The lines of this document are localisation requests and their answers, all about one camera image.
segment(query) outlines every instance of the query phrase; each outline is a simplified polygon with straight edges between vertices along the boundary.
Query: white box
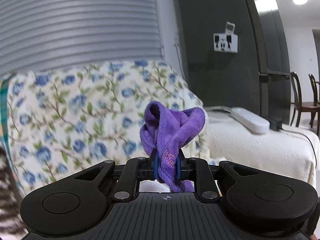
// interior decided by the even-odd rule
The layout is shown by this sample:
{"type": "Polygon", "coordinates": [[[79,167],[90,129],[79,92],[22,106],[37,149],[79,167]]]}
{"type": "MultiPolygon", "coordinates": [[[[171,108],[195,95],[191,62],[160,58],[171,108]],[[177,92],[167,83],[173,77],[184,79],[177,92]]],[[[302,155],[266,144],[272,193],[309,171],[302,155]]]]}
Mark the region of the white box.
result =
{"type": "Polygon", "coordinates": [[[268,120],[242,107],[231,108],[231,116],[256,134],[265,134],[270,129],[268,120]]]}
{"type": "Polygon", "coordinates": [[[227,33],[214,33],[214,51],[238,52],[238,35],[227,33]]]}

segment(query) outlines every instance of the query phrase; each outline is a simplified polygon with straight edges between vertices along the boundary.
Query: wooden chair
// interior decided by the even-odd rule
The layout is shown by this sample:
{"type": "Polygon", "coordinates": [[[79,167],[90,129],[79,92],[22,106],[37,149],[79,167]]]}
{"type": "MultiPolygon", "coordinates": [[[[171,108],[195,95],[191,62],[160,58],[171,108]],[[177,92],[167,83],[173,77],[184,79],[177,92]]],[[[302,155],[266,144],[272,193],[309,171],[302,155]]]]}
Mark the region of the wooden chair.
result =
{"type": "MultiPolygon", "coordinates": [[[[320,120],[320,104],[318,102],[302,102],[301,86],[300,86],[300,81],[297,73],[291,72],[290,79],[291,79],[291,84],[292,84],[293,93],[294,93],[294,110],[293,110],[293,117],[290,125],[292,125],[293,123],[296,110],[298,111],[296,127],[299,127],[302,112],[309,112],[314,114],[318,113],[318,120],[320,120]]],[[[320,125],[320,122],[318,122],[317,124],[318,136],[319,136],[319,125],[320,125]]]]}
{"type": "MultiPolygon", "coordinates": [[[[309,78],[310,78],[310,83],[311,83],[311,87],[312,87],[312,91],[313,91],[313,102],[319,102],[319,99],[318,99],[318,89],[317,89],[317,83],[316,83],[316,79],[314,77],[314,75],[312,74],[309,74],[309,78]]],[[[311,113],[311,120],[310,120],[310,125],[311,125],[311,128],[313,126],[313,121],[316,117],[316,113],[311,113]]]]}

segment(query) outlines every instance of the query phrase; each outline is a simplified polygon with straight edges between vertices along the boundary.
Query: floral blanket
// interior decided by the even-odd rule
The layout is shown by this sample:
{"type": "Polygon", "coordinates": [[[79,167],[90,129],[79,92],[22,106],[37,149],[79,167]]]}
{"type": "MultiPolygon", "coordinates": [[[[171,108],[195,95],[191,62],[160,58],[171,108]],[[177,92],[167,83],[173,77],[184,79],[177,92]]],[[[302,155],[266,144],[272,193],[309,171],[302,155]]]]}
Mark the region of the floral blanket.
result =
{"type": "MultiPolygon", "coordinates": [[[[7,96],[9,164],[22,195],[106,159],[146,155],[139,130],[153,100],[182,110],[202,106],[164,62],[105,62],[18,74],[7,96]]],[[[207,125],[183,149],[209,160],[207,125]]]]}

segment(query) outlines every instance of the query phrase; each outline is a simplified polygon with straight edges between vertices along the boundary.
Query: cable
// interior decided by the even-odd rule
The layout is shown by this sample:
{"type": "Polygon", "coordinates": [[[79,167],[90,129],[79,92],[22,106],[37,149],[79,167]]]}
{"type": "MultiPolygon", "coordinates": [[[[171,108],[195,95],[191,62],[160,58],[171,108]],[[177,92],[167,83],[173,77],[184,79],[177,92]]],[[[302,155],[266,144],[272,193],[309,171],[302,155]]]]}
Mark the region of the cable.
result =
{"type": "Polygon", "coordinates": [[[283,130],[283,131],[285,131],[285,132],[288,132],[288,133],[295,133],[295,134],[303,135],[304,137],[306,137],[306,138],[309,140],[309,142],[310,142],[310,144],[311,144],[311,147],[312,147],[312,149],[313,149],[313,154],[314,154],[315,159],[316,159],[316,168],[317,168],[317,157],[316,157],[316,152],[315,152],[315,149],[314,149],[314,147],[313,147],[313,145],[312,145],[312,142],[310,141],[309,137],[308,137],[308,136],[306,136],[305,134],[301,133],[301,132],[289,131],[289,130],[285,130],[285,129],[282,129],[282,130],[283,130]]]}
{"type": "Polygon", "coordinates": [[[178,61],[179,61],[179,66],[180,66],[180,71],[181,71],[181,74],[182,74],[182,77],[183,79],[186,81],[186,76],[184,75],[184,72],[183,72],[183,68],[182,68],[182,65],[181,65],[181,60],[180,60],[180,55],[179,55],[179,50],[178,50],[178,43],[174,43],[175,47],[176,47],[176,51],[177,51],[177,56],[178,56],[178,61]]]}

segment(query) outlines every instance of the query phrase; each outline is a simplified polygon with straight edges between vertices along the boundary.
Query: gray window blind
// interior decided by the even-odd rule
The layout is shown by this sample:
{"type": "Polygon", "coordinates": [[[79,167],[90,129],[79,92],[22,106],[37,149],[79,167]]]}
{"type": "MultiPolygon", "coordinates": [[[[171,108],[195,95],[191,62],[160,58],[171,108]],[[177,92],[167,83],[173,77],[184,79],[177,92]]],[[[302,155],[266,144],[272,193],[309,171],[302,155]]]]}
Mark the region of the gray window blind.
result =
{"type": "Polygon", "coordinates": [[[0,74],[161,58],[156,0],[0,0],[0,74]]]}

